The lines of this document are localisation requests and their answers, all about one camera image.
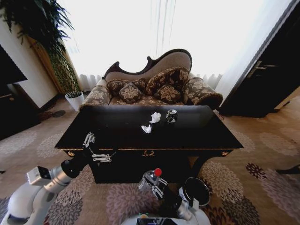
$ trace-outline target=crumpled tissue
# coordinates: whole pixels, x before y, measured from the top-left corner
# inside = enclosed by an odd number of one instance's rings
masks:
[[[159,112],[158,113],[157,112],[153,113],[151,115],[152,120],[149,121],[149,123],[157,123],[157,122],[159,122],[160,121],[160,116],[161,116],[161,114]]]
[[[143,129],[143,131],[145,131],[147,134],[150,134],[151,133],[151,129],[152,129],[152,127],[151,127],[151,125],[149,125],[149,126],[141,126],[142,127],[142,129]]]

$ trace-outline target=black table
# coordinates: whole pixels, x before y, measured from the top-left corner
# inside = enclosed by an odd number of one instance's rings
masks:
[[[175,123],[165,121],[169,109],[178,112]],[[161,121],[152,124],[154,112]],[[169,182],[197,176],[201,166],[212,157],[224,157],[240,142],[208,106],[86,106],[56,144],[69,156],[82,152],[86,135],[96,136],[96,154],[116,154],[111,163],[90,163],[96,183],[138,182],[142,174],[160,167]],[[192,168],[188,156],[199,156]]]

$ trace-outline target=patterned carpet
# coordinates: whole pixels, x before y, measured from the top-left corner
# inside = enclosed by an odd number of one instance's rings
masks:
[[[0,221],[9,197],[26,182],[27,171],[36,165],[52,168],[68,158],[53,147],[77,113],[64,99],[50,109],[58,110],[66,113],[0,141],[0,170],[6,170],[0,174]],[[300,97],[262,119],[217,115],[245,148],[209,160],[199,173],[212,193],[204,209],[211,223],[300,224],[300,175],[276,172],[300,164]],[[159,206],[151,193],[140,193],[136,184],[95,184],[85,167],[60,193],[44,224],[117,225],[130,214],[153,212]]]

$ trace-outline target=palm plant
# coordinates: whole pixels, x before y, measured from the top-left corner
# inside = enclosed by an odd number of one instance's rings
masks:
[[[48,52],[55,75],[69,98],[81,94],[73,67],[64,57],[63,38],[68,35],[61,27],[73,28],[66,10],[56,0],[0,0],[3,20],[11,31],[19,25],[18,38],[23,43],[24,35],[36,40]]]

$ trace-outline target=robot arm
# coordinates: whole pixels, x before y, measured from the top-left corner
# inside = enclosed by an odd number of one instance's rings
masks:
[[[171,210],[177,212],[180,219],[172,218],[172,221],[177,225],[210,225],[205,213],[198,207],[196,209],[191,208],[188,202],[184,201],[180,196],[174,194],[168,187],[168,182],[160,178],[162,174],[160,169],[154,171],[146,172],[142,180],[139,183],[139,189],[145,190],[150,188],[157,199],[164,199],[165,203],[171,207]],[[158,220],[163,218],[156,218],[156,224],[159,223]]]
[[[83,157],[75,156],[65,160],[60,166],[50,171],[37,166],[27,173],[28,182],[21,185],[10,197],[8,211],[1,225],[40,225],[43,224],[49,207],[80,171],[95,159],[100,162],[110,162],[106,155],[99,160],[94,156],[91,147],[95,142],[93,134],[89,133],[83,143]]]

